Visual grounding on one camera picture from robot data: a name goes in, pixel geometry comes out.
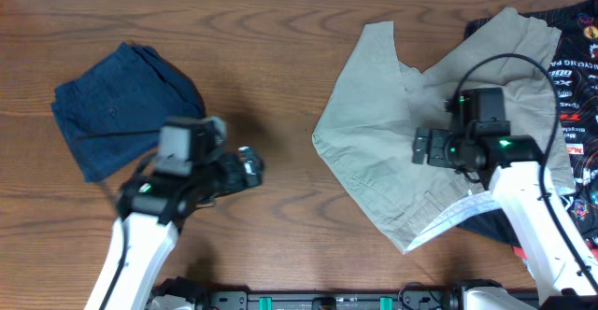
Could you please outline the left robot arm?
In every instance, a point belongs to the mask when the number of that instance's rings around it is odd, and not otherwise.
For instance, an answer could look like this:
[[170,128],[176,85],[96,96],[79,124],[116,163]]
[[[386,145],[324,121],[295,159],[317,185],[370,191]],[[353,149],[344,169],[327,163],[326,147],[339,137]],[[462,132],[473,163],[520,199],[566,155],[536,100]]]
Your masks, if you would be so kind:
[[222,153],[191,165],[187,175],[140,165],[121,186],[106,261],[87,309],[144,309],[165,260],[177,245],[186,219],[221,196],[263,183],[263,161],[253,148]]

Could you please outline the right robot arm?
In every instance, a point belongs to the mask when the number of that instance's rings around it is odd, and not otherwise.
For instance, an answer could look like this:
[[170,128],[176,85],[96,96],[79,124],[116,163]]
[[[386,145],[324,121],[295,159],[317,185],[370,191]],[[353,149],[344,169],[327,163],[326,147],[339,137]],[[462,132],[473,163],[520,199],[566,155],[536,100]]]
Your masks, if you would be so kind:
[[419,128],[412,161],[478,174],[518,237],[540,308],[594,309],[597,260],[564,209],[545,156],[532,137],[509,128]]

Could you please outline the khaki beige shorts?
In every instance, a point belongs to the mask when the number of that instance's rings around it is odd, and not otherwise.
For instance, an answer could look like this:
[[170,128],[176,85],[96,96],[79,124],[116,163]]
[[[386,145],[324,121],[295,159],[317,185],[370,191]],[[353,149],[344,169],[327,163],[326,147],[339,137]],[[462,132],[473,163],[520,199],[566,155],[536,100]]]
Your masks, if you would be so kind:
[[562,134],[554,134],[555,100],[545,78],[561,31],[508,7],[436,65],[401,63],[390,21],[363,28],[312,141],[320,157],[375,226],[401,251],[452,204],[484,189],[447,168],[411,161],[419,127],[446,129],[445,102],[456,89],[499,86],[513,134],[549,151],[553,183],[575,181]]

